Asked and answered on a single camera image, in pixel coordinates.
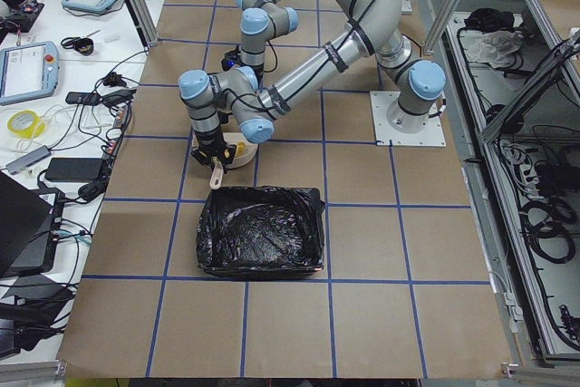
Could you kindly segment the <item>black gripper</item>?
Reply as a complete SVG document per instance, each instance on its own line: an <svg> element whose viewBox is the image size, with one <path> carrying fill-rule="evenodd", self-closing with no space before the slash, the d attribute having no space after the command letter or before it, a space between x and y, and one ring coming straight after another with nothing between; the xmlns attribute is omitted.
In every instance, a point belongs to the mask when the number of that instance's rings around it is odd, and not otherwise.
<svg viewBox="0 0 580 387"><path fill-rule="evenodd" d="M191 156L200 165L214 165L214 158L217 158L227 173L235 158L236 145L226 143L221 129L194 130L194 135L198 145L192 149Z"/></svg>
<svg viewBox="0 0 580 387"><path fill-rule="evenodd" d="M264 51L249 52L244 50L240 44L237 44L234 49L225 52L221 60L221 68L224 72L229 71L234 66L250 67L256 76L257 82L261 83L264 75Z"/></svg>

